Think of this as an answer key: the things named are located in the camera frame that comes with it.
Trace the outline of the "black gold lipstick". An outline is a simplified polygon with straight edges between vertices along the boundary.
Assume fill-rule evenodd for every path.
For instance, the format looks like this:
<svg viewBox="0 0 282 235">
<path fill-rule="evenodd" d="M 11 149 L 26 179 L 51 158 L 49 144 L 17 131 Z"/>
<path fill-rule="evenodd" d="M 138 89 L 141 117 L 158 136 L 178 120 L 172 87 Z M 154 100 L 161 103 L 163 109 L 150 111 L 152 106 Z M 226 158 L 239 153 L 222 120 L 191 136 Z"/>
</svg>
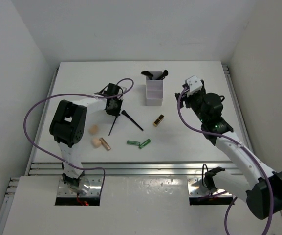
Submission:
<svg viewBox="0 0 282 235">
<path fill-rule="evenodd" d="M 162 120 L 164 119 L 164 115 L 163 114 L 161 114 L 155 121 L 154 121 L 154 123 L 153 123 L 153 126 L 154 127 L 157 127 L 161 122 L 162 122 Z"/>
</svg>

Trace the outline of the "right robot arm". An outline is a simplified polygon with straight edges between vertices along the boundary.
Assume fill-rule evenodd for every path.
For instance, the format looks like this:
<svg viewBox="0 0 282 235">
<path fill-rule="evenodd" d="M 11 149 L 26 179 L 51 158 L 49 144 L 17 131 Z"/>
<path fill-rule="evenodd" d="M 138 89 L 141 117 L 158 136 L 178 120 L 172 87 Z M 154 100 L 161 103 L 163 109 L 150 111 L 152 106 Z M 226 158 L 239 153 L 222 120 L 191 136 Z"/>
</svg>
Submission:
<svg viewBox="0 0 282 235">
<path fill-rule="evenodd" d="M 282 171 L 276 172 L 256 157 L 222 117 L 225 97 L 206 92 L 204 81 L 196 76 L 186 79 L 182 87 L 175 94 L 177 109 L 192 109 L 201 122 L 200 129 L 191 126 L 189 129 L 202 133 L 244 176 L 243 180 L 237 180 L 226 169 L 216 167 L 202 177 L 204 187 L 210 192 L 222 189 L 233 194 L 260 220 L 281 211 Z"/>
</svg>

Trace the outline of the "green lip balm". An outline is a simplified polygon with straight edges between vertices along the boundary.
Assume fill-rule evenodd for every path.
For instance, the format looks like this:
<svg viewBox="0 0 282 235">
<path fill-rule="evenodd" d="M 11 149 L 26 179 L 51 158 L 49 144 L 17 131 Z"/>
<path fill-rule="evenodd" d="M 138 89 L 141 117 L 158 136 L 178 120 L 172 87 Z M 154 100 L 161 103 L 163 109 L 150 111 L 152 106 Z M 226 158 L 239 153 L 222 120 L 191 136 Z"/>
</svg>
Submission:
<svg viewBox="0 0 282 235">
<path fill-rule="evenodd" d="M 133 146 L 139 146 L 141 143 L 139 141 L 127 140 L 127 144 Z"/>
<path fill-rule="evenodd" d="M 142 148 L 144 148 L 146 145 L 148 145 L 150 142 L 151 142 L 150 139 L 146 139 L 144 142 L 142 142 L 142 143 L 139 144 L 138 148 L 139 148 L 139 149 L 142 149 Z"/>
</svg>

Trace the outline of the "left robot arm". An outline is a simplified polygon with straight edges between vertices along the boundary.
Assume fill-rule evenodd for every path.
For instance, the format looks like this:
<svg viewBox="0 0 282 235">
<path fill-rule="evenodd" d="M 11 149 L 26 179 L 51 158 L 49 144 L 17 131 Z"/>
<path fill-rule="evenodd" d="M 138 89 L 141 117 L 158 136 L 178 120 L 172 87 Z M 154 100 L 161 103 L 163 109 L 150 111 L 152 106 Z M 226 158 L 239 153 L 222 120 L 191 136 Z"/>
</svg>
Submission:
<svg viewBox="0 0 282 235">
<path fill-rule="evenodd" d="M 123 103 L 123 87 L 109 83 L 93 98 L 77 101 L 61 100 L 50 125 L 50 134 L 58 143 L 63 162 L 63 182 L 69 188 L 84 194 L 89 191 L 89 182 L 78 154 L 78 143 L 85 132 L 86 119 L 89 115 L 104 110 L 108 115 L 118 116 Z"/>
</svg>

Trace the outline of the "rose gold lipstick tube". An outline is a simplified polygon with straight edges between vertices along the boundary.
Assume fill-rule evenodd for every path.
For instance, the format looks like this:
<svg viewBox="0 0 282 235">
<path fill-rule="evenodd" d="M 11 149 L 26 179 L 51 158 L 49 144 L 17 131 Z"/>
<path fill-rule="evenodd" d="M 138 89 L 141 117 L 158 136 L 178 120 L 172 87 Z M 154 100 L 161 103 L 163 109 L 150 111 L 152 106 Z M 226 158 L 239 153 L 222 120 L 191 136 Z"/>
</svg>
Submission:
<svg viewBox="0 0 282 235">
<path fill-rule="evenodd" d="M 111 147 L 110 147 L 109 144 L 105 141 L 104 138 L 100 138 L 99 140 L 100 140 L 102 146 L 103 146 L 107 151 L 110 151 L 110 150 L 111 150 Z"/>
</svg>

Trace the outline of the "beige makeup sponge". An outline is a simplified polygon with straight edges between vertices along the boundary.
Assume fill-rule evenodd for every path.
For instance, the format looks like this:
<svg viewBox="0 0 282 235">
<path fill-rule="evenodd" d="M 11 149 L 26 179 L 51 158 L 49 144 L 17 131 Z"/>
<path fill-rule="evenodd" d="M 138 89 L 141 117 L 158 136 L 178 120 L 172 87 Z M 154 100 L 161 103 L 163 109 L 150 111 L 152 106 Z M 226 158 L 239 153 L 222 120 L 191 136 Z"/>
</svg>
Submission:
<svg viewBox="0 0 282 235">
<path fill-rule="evenodd" d="M 92 138 L 91 144 L 94 148 L 99 148 L 102 145 L 102 142 L 98 138 Z"/>
<path fill-rule="evenodd" d="M 95 135 L 97 134 L 98 132 L 98 126 L 97 125 L 91 125 L 88 129 L 88 132 L 91 134 L 91 135 Z"/>
</svg>

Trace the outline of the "black fan makeup brush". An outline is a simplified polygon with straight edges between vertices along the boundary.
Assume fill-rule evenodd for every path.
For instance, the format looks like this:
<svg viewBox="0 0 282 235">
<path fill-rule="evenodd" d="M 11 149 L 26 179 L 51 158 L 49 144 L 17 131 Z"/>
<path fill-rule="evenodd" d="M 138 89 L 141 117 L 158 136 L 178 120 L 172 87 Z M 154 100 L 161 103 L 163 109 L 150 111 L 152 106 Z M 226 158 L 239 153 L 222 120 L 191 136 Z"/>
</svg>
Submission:
<svg viewBox="0 0 282 235">
<path fill-rule="evenodd" d="M 146 78 L 148 80 L 153 80 L 154 74 L 149 72 L 149 71 L 142 71 L 141 72 L 142 75 L 146 76 Z"/>
</svg>

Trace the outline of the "black angled makeup brush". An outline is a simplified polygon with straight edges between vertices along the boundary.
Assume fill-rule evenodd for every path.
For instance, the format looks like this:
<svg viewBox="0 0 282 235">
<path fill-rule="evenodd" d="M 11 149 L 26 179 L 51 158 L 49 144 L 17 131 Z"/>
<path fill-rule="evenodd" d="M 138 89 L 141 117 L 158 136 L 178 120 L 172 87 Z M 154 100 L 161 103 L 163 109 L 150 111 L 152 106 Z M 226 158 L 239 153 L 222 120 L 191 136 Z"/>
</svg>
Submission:
<svg viewBox="0 0 282 235">
<path fill-rule="evenodd" d="M 125 110 L 122 110 L 121 114 L 127 117 L 141 131 L 144 131 L 144 129 Z"/>
</svg>

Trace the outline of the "thin black makeup brush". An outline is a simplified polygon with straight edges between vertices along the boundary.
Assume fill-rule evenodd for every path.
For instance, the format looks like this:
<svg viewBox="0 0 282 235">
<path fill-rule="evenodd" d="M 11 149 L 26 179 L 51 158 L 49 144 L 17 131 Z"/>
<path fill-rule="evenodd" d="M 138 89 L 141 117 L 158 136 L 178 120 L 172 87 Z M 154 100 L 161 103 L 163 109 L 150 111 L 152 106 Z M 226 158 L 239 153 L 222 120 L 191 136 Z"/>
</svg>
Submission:
<svg viewBox="0 0 282 235">
<path fill-rule="evenodd" d="M 117 121 L 118 117 L 119 117 L 119 115 L 117 115 L 117 116 L 115 117 L 115 119 L 114 119 L 114 121 L 113 121 L 113 123 L 112 123 L 112 126 L 111 126 L 111 128 L 110 128 L 110 131 L 109 131 L 109 133 L 108 133 L 108 136 L 110 136 L 110 135 L 111 135 L 112 130 L 113 130 L 113 128 L 114 128 L 114 125 L 115 125 L 115 123 L 116 123 L 116 121 Z"/>
</svg>

